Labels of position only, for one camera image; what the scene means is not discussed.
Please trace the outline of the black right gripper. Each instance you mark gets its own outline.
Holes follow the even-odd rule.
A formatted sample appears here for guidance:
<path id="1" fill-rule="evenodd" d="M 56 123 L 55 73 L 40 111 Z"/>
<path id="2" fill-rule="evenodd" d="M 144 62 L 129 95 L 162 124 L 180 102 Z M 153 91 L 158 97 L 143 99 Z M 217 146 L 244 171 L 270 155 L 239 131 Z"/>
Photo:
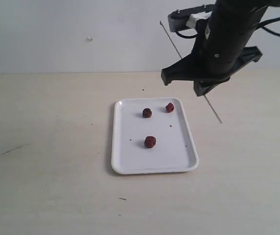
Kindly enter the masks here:
<path id="1" fill-rule="evenodd" d="M 200 97 L 247 66 L 258 62 L 258 47 L 246 47 L 259 19 L 207 19 L 196 23 L 197 37 L 191 55 L 161 70 L 165 86 L 172 81 L 194 81 L 193 89 Z"/>

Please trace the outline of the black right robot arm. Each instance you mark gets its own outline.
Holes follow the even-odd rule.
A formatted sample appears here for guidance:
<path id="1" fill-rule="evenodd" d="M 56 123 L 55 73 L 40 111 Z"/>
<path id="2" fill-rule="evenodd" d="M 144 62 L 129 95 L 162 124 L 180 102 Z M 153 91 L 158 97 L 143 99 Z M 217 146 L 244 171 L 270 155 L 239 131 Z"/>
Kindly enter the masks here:
<path id="1" fill-rule="evenodd" d="M 250 62 L 259 61 L 262 52 L 246 44 L 258 29 L 280 37 L 267 28 L 279 21 L 280 0 L 217 0 L 170 13 L 169 30 L 195 42 L 189 55 L 162 69 L 163 83 L 193 81 L 196 95 L 206 95 Z"/>

